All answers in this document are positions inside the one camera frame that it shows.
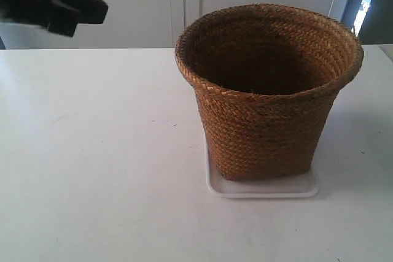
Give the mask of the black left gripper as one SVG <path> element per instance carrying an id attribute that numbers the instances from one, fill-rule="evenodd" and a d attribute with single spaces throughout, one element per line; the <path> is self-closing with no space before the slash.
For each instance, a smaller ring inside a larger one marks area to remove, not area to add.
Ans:
<path id="1" fill-rule="evenodd" d="M 102 24 L 109 6 L 103 0 L 60 0 L 75 10 L 60 8 L 49 17 L 49 0 L 1 0 L 1 22 L 47 26 L 48 32 L 73 37 L 78 23 Z"/>

